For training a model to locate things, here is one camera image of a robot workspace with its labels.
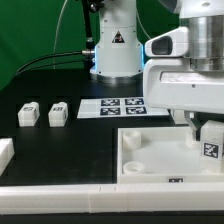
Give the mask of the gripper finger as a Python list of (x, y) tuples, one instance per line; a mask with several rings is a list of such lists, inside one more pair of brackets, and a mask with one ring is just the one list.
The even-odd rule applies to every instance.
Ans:
[(200, 129), (202, 127), (200, 120), (198, 119), (197, 112), (185, 111), (184, 118), (192, 130), (192, 138), (195, 141), (200, 140)]

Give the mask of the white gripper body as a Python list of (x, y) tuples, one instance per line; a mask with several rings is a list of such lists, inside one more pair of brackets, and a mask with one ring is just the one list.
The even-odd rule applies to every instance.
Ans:
[(189, 30), (179, 27), (148, 40), (143, 97), (154, 108), (224, 114), (224, 72), (196, 71), (185, 57)]

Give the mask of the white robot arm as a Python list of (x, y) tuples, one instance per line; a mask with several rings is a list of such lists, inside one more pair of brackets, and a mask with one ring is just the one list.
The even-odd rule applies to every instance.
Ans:
[(112, 83), (142, 75), (149, 106), (183, 111), (202, 140), (224, 137), (224, 122), (201, 124), (195, 116), (224, 115), (224, 0), (158, 1), (180, 25), (141, 44), (136, 0), (90, 0), (100, 12), (91, 75)]

